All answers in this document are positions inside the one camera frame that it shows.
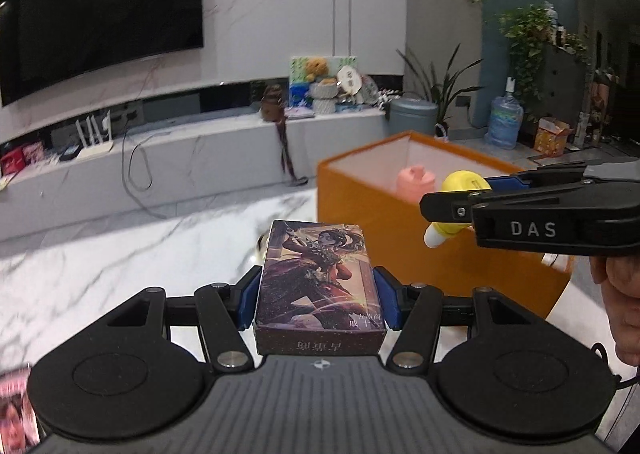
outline cardboard box on floor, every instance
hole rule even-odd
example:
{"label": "cardboard box on floor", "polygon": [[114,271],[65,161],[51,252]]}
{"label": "cardboard box on floor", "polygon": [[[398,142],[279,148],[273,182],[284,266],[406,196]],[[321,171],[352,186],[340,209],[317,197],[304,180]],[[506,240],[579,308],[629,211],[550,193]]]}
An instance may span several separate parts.
{"label": "cardboard box on floor", "polygon": [[425,246],[429,223],[417,205],[394,193],[399,171],[418,164],[436,174],[436,189],[454,171],[484,177],[520,171],[460,145],[401,133],[319,164],[318,221],[359,225],[372,266],[384,266],[403,284],[427,283],[465,297],[489,286],[546,317],[570,274],[544,266],[542,254],[481,249],[470,229],[437,249]]}
{"label": "cardboard box on floor", "polygon": [[569,124],[558,119],[541,118],[538,122],[534,149],[547,157],[559,157],[564,153],[567,137],[573,132]]}

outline black tv screen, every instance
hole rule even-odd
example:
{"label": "black tv screen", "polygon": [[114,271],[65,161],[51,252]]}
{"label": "black tv screen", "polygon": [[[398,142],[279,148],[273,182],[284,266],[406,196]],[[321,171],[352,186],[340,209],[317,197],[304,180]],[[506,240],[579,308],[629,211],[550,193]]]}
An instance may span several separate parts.
{"label": "black tv screen", "polygon": [[202,0],[0,0],[2,105],[111,64],[203,45]]}

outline teddy bear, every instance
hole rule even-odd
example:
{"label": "teddy bear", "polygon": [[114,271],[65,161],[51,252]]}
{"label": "teddy bear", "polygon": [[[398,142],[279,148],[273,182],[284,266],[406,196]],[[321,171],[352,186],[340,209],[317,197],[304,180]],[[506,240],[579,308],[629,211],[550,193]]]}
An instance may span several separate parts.
{"label": "teddy bear", "polygon": [[305,66],[306,81],[315,82],[316,78],[329,74],[329,64],[324,57],[312,57]]}

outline water bottle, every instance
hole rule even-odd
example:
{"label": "water bottle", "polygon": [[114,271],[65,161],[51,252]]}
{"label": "water bottle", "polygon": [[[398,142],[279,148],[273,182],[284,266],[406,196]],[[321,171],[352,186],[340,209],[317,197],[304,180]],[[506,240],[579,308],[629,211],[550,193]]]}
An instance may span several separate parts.
{"label": "water bottle", "polygon": [[513,96],[515,81],[507,79],[504,97],[496,97],[491,102],[489,130],[484,141],[502,149],[513,149],[518,140],[518,132],[522,125],[524,109]]}

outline silver bolt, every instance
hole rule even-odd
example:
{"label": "silver bolt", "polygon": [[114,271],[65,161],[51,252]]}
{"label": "silver bolt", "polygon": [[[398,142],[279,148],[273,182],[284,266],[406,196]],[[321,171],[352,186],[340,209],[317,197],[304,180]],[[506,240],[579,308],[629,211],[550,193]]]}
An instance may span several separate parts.
{"label": "silver bolt", "polygon": [[225,351],[216,360],[223,368],[241,368],[249,361],[249,357],[241,351]]}
{"label": "silver bolt", "polygon": [[394,355],[394,364],[399,368],[410,369],[421,366],[424,358],[419,353],[413,351],[403,351]]}

